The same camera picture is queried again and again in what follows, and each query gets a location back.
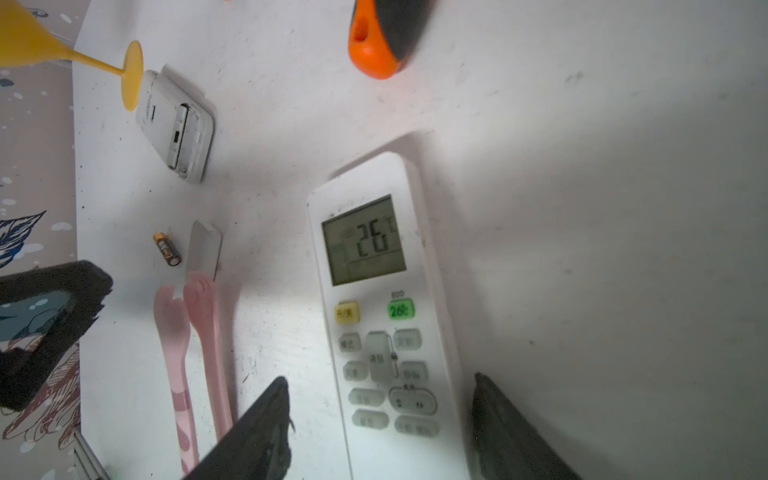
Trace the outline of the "yellow plastic goblet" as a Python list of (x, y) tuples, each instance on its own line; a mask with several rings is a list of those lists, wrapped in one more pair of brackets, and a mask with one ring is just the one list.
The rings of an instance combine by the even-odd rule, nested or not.
[(79, 53), (58, 40), (17, 1), (2, 1), (1, 67), (14, 68), (58, 60), (81, 63), (118, 76), (124, 107), (128, 111), (137, 108), (144, 72), (139, 41), (129, 44), (123, 66), (117, 68)]

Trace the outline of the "white battery cover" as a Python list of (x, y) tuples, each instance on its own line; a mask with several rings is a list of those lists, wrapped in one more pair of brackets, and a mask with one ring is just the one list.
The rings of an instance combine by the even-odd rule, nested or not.
[(185, 276), (192, 273), (203, 273), (211, 280), (216, 278), (222, 234), (212, 224), (195, 220), (191, 227), (190, 241), (187, 249)]

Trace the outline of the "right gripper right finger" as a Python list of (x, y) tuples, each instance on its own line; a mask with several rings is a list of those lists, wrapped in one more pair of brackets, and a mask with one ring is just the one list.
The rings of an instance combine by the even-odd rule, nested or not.
[(482, 373), (475, 375), (472, 431), (485, 479), (579, 477), (492, 379)]

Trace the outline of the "black gold AAA battery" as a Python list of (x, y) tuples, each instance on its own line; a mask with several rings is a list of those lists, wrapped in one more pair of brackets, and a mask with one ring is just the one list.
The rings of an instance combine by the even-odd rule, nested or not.
[(168, 235), (158, 232), (153, 235), (153, 240), (167, 265), (177, 267), (181, 264), (182, 258)]

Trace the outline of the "orange black screwdriver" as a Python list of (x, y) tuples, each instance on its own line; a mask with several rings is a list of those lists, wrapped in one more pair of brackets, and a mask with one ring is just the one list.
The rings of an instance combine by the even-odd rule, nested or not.
[(359, 0), (353, 7), (347, 49), (363, 74), (386, 80), (404, 68), (434, 6), (427, 0)]

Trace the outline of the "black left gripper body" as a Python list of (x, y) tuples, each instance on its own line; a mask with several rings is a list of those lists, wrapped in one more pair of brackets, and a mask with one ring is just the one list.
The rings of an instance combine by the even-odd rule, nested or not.
[(33, 347), (1, 351), (1, 406), (22, 411), (64, 354), (96, 321), (113, 279), (75, 261), (1, 278), (1, 340), (31, 338)]

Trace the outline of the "white remote control with buttons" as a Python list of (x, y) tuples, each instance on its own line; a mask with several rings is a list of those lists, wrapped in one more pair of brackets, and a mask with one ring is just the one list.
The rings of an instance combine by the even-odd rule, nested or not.
[(468, 479), (469, 408), (416, 166), (393, 152), (307, 201), (354, 479)]

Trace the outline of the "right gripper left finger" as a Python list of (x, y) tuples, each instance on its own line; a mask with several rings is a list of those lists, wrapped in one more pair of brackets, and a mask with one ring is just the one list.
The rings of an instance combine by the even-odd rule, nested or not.
[(279, 376), (186, 477), (281, 480), (291, 464), (290, 425), (289, 384)]

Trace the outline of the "white AC remote with display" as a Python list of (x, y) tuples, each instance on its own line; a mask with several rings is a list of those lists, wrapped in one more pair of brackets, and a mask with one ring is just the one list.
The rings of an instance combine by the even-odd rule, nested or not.
[(168, 76), (142, 75), (136, 121), (163, 164), (189, 184), (202, 182), (214, 133), (213, 116)]

